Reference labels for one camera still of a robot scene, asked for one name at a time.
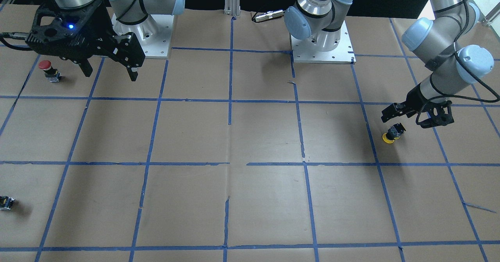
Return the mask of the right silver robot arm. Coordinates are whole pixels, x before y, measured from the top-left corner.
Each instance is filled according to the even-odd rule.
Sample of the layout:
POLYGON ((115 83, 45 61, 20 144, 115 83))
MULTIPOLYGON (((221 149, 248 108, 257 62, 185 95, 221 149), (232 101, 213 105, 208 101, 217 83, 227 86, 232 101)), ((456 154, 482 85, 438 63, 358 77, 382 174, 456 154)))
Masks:
POLYGON ((168 55, 173 20, 185 0, 43 0, 23 37, 34 52, 77 64, 86 77, 92 56, 124 66, 132 82, 144 60, 168 55))

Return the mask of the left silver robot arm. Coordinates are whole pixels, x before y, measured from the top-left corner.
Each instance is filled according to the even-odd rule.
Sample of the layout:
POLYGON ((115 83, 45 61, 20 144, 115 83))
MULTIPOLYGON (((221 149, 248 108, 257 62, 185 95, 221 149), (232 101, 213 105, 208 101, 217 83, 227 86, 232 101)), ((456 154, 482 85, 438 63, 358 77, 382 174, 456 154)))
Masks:
MULTIPOLYGON (((401 103, 393 103, 382 111, 386 123, 399 116, 430 117, 416 123, 423 128, 453 123, 450 98, 479 83, 494 99, 499 95, 482 81, 494 67, 491 53, 478 45, 461 47, 458 39, 468 33, 480 16, 479 8, 469 0, 429 0, 434 20, 420 18, 402 35, 402 43, 432 73, 408 92, 401 103)), ((334 50, 341 39, 341 26, 353 0, 296 0, 284 12, 284 22, 291 39, 309 45, 315 52, 334 50)))

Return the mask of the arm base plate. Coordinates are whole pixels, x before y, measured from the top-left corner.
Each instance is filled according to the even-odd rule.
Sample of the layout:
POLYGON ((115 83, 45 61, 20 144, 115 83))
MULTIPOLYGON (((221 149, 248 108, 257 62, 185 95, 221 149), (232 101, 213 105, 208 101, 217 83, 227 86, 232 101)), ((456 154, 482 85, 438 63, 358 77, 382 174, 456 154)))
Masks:
POLYGON ((125 25, 113 15, 111 23, 118 34, 133 32, 147 59, 168 59, 175 20, 175 15, 153 14, 140 24, 125 25))
POLYGON ((345 22, 340 30, 321 30, 304 40, 290 36, 290 42, 295 63, 354 64, 357 61, 345 22))

